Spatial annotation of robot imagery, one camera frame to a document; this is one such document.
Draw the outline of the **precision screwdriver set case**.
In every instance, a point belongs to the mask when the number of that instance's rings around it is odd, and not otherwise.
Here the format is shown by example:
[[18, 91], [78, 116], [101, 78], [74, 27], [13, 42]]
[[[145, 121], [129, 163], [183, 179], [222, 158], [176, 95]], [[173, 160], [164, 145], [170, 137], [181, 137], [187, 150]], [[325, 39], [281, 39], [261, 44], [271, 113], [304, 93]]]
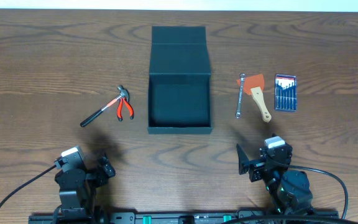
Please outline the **precision screwdriver set case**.
[[276, 74], [275, 76], [275, 110], [295, 112], [297, 110], [296, 76]]

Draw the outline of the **small hammer black handle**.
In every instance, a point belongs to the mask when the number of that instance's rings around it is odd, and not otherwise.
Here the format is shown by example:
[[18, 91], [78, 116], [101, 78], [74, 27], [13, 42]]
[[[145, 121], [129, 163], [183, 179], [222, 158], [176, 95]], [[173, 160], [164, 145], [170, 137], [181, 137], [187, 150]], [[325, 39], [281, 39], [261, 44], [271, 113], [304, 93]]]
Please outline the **small hammer black handle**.
[[83, 120], [80, 123], [80, 126], [82, 128], [84, 128], [85, 126], [90, 124], [90, 122], [95, 120], [100, 114], [102, 114], [105, 110], [107, 110], [110, 106], [112, 106], [113, 104], [115, 104], [117, 102], [119, 103], [119, 106], [117, 108], [117, 118], [119, 121], [122, 121], [122, 106], [123, 105], [125, 105], [127, 107], [127, 109], [129, 110], [130, 119], [134, 118], [134, 110], [129, 103], [129, 98], [130, 98], [129, 92], [122, 85], [117, 86], [117, 89], [119, 90], [119, 94], [117, 95], [117, 97], [115, 97], [109, 103], [107, 103], [106, 105], [101, 107], [99, 110], [95, 111], [92, 115], [88, 116], [85, 120]]

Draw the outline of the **orange scraper wooden handle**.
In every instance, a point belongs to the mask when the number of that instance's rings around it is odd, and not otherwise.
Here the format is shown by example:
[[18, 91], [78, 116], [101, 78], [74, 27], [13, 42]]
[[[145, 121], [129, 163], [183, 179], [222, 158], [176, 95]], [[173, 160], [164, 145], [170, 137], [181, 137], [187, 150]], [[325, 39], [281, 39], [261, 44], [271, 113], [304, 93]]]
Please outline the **orange scraper wooden handle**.
[[[240, 85], [240, 77], [238, 80], [236, 80], [236, 82], [238, 85]], [[263, 121], [269, 123], [272, 119], [272, 115], [269, 113], [264, 101], [264, 86], [265, 80], [262, 74], [253, 76], [246, 75], [243, 94], [245, 93], [253, 98], [261, 112]]]

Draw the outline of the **silver combination wrench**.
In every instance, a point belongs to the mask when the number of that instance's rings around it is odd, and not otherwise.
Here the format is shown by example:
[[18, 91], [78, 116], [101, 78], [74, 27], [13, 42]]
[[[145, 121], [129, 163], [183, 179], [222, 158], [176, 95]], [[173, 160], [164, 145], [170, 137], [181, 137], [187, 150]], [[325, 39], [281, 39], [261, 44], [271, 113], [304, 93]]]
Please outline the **silver combination wrench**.
[[237, 109], [236, 109], [236, 118], [239, 119], [241, 117], [241, 104], [242, 104], [242, 94], [244, 89], [246, 75], [244, 73], [240, 74], [240, 85], [239, 85], [239, 96], [237, 101]]

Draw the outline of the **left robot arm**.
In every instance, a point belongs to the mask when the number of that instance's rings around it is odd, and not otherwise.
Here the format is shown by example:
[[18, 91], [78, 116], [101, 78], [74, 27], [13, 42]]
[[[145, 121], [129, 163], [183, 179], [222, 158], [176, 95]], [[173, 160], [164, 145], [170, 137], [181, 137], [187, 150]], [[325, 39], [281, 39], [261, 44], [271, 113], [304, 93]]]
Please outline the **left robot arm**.
[[53, 212], [52, 223], [109, 223], [109, 215], [96, 205], [96, 189], [116, 175], [107, 156], [100, 157], [94, 169], [86, 168], [79, 152], [66, 154], [55, 164], [60, 169], [55, 181], [61, 205]]

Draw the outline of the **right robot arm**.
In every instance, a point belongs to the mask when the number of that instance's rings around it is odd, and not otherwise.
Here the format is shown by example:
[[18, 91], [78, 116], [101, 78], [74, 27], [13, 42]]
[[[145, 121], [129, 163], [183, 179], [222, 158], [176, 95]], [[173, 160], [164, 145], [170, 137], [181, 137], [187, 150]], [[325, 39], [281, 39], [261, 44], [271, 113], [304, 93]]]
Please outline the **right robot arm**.
[[289, 170], [292, 147], [287, 143], [264, 146], [260, 157], [250, 160], [240, 145], [236, 146], [239, 174], [249, 174], [251, 182], [263, 181], [274, 205], [274, 214], [306, 214], [313, 194], [306, 173]]

